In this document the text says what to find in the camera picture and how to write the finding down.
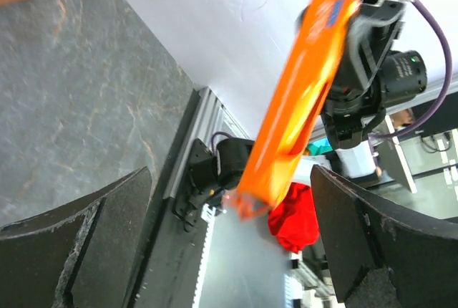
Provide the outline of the orange box front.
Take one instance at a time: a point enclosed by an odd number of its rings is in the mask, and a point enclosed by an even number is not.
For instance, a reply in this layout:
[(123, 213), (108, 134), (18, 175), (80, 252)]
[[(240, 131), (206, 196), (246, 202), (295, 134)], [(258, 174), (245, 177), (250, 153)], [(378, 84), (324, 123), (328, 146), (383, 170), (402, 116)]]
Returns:
[(228, 203), (255, 218), (285, 198), (344, 52), (362, 0), (310, 0), (291, 53)]

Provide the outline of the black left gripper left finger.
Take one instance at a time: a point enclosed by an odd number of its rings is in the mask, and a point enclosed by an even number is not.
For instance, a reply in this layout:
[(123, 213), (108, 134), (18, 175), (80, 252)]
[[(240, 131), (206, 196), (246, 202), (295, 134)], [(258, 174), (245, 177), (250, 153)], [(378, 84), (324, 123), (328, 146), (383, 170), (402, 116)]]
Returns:
[(148, 168), (1, 227), (2, 307), (126, 307), (152, 197)]

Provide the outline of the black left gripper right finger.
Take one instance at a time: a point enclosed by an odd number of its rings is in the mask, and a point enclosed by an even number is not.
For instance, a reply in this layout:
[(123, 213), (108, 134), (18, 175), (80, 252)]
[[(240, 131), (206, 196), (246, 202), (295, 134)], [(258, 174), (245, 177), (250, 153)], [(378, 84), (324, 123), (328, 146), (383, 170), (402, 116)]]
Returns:
[(457, 224), (315, 165), (311, 188), (333, 288), (346, 307), (456, 307)]

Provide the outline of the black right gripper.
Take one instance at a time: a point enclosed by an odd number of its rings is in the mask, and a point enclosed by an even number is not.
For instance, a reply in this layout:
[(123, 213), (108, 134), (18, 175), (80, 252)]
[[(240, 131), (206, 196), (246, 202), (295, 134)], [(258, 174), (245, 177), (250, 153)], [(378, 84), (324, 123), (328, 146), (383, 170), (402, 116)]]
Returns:
[(367, 140), (386, 114), (375, 78), (401, 28), (405, 4), (313, 0), (298, 18), (295, 73), (303, 92), (302, 133), (323, 121), (333, 149)]

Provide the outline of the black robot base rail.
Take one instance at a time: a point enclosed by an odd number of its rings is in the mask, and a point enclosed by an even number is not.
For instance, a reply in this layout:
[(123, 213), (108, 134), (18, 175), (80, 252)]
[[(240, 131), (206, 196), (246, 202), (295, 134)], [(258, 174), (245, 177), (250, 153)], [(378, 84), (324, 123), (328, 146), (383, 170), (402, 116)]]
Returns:
[(239, 128), (223, 132), (223, 123), (237, 124), (210, 88), (191, 102), (128, 307), (192, 307), (207, 228), (200, 214), (238, 185), (253, 144)]

